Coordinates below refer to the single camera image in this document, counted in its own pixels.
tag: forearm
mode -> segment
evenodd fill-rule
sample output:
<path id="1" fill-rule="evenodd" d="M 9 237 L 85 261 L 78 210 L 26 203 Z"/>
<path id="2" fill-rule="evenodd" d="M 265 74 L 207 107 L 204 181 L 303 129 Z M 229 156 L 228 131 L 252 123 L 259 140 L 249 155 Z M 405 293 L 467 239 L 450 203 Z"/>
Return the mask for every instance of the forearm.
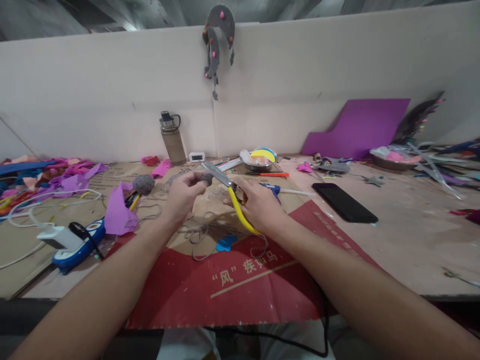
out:
<path id="1" fill-rule="evenodd" d="M 268 234 L 310 272 L 336 309 L 367 340 L 396 358 L 469 359 L 480 342 L 387 274 L 293 219 Z"/>
<path id="2" fill-rule="evenodd" d="M 178 224 L 160 217 L 75 286 L 38 324 L 12 359 L 94 359 L 137 303 Z"/>

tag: purple foam sheet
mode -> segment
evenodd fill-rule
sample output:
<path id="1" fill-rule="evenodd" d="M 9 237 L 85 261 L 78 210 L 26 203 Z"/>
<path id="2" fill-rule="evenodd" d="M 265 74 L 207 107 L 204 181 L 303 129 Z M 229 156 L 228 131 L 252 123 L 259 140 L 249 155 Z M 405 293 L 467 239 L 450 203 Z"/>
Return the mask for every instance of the purple foam sheet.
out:
<path id="1" fill-rule="evenodd" d="M 301 151 L 332 158 L 362 159 L 370 149 L 389 145 L 410 99 L 348 100 L 335 128 L 310 132 Z"/>

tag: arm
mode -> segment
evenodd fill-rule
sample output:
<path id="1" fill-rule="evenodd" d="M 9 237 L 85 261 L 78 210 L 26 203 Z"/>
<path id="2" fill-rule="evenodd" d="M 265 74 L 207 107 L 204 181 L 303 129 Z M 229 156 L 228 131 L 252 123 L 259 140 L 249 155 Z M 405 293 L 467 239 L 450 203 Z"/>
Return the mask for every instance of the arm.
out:
<path id="1" fill-rule="evenodd" d="M 137 303 L 162 249 L 205 192 L 202 175 L 176 179 L 161 216 L 76 285 L 10 358 L 98 358 Z"/>
<path id="2" fill-rule="evenodd" d="M 315 278 L 348 323 L 385 354 L 405 359 L 478 359 L 480 341 L 436 307 L 286 215 L 272 192 L 244 179 L 243 213 Z"/>

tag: hand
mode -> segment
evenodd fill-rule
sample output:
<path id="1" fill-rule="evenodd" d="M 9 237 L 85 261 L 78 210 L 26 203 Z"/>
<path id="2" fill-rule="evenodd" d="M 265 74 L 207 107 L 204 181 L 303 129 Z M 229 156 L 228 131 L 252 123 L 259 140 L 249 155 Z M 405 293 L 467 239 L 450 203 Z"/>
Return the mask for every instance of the hand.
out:
<path id="1" fill-rule="evenodd" d="M 262 234 L 268 235 L 279 222 L 288 217 L 279 204 L 279 201 L 269 188 L 256 181 L 248 181 L 237 177 L 233 179 L 243 191 L 245 205 L 240 205 L 241 212 L 250 224 Z M 226 205 L 232 206 L 232 201 L 224 200 Z"/>
<path id="2" fill-rule="evenodd" d="M 207 182 L 200 181 L 205 174 L 207 173 L 189 171 L 173 180 L 161 217 L 178 226 L 187 221 L 192 216 L 195 199 L 207 189 Z"/>

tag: ceiling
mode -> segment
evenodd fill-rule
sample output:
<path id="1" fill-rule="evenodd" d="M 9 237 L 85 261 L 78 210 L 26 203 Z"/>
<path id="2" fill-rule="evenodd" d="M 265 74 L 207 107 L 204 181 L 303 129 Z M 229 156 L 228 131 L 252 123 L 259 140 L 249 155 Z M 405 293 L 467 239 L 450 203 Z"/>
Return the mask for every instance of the ceiling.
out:
<path id="1" fill-rule="evenodd" d="M 389 11 L 467 0 L 223 0 L 237 23 Z M 1 0 L 0 41 L 203 25 L 219 0 Z"/>

